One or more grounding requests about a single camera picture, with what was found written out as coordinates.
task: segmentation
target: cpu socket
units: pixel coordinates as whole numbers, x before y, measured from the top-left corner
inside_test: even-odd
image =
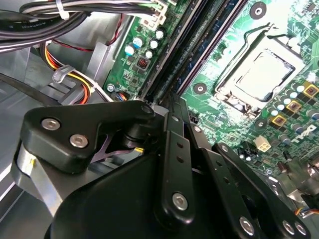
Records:
[[[298,53],[265,33],[245,35],[245,46],[215,88],[215,96],[251,119],[305,67]]]

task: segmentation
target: cable bundle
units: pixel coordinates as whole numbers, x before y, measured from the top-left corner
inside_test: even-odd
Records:
[[[150,0],[63,0],[62,5],[71,12],[67,20],[61,19],[53,1],[27,3],[20,13],[0,10],[0,53],[58,38],[79,26],[93,11],[152,15],[156,4]]]

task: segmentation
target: screw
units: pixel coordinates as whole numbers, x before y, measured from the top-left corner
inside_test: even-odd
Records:
[[[57,121],[56,119],[44,119],[42,120],[41,125],[43,128],[52,131],[57,130],[61,127],[59,121]]]
[[[144,111],[147,114],[152,113],[151,109],[148,106],[142,106],[142,111]]]
[[[188,202],[186,197],[181,193],[173,194],[173,203],[181,211],[185,211],[188,208]]]
[[[177,117],[175,117],[175,116],[172,116],[172,118],[173,118],[173,120],[175,120],[175,121],[179,121],[179,119],[177,118]]]
[[[228,152],[228,148],[225,145],[222,145],[221,149],[224,150],[225,152]]]
[[[244,231],[250,235],[253,236],[255,234],[255,229],[253,227],[253,225],[251,224],[251,222],[245,218],[245,217],[241,217],[239,219],[240,225],[241,227],[244,229]]]
[[[286,229],[286,231],[288,231],[291,235],[295,234],[295,230],[287,221],[283,221],[283,225],[284,225],[284,228]]]
[[[108,92],[113,92],[115,90],[115,86],[113,84],[108,84],[106,89]]]
[[[200,133],[200,132],[201,132],[200,127],[198,127],[197,125],[195,125],[195,126],[194,126],[194,130],[195,130],[196,132],[198,132],[198,133]]]
[[[302,235],[306,235],[306,229],[299,222],[295,222],[295,226]]]
[[[76,148],[85,148],[88,145],[89,141],[85,136],[75,134],[71,136],[70,143]]]

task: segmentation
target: cable tie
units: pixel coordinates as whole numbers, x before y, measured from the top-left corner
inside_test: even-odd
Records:
[[[63,4],[62,4],[62,0],[55,0],[55,3],[56,3],[56,7],[58,8],[60,17],[61,17],[63,20],[69,19],[70,14],[69,14],[69,12],[67,12],[67,11],[64,10]]]
[[[71,73],[72,71],[74,71],[75,68],[70,66],[70,65],[65,65],[65,66],[62,66],[58,69],[55,70],[55,72],[53,73],[53,76],[52,76],[52,80],[55,82],[55,83],[58,83],[60,84],[64,78],[69,74]]]

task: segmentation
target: white connector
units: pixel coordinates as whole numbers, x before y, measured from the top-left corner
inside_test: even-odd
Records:
[[[152,31],[155,31],[159,25],[163,25],[166,21],[166,12],[168,5],[161,0],[151,0],[151,2],[157,3],[158,7],[155,8],[155,14],[151,17],[145,17],[141,19],[141,25],[146,26]]]
[[[268,140],[263,136],[258,136],[254,139],[254,142],[257,146],[257,148],[262,152],[267,152],[268,149],[271,148],[271,145],[269,144]]]

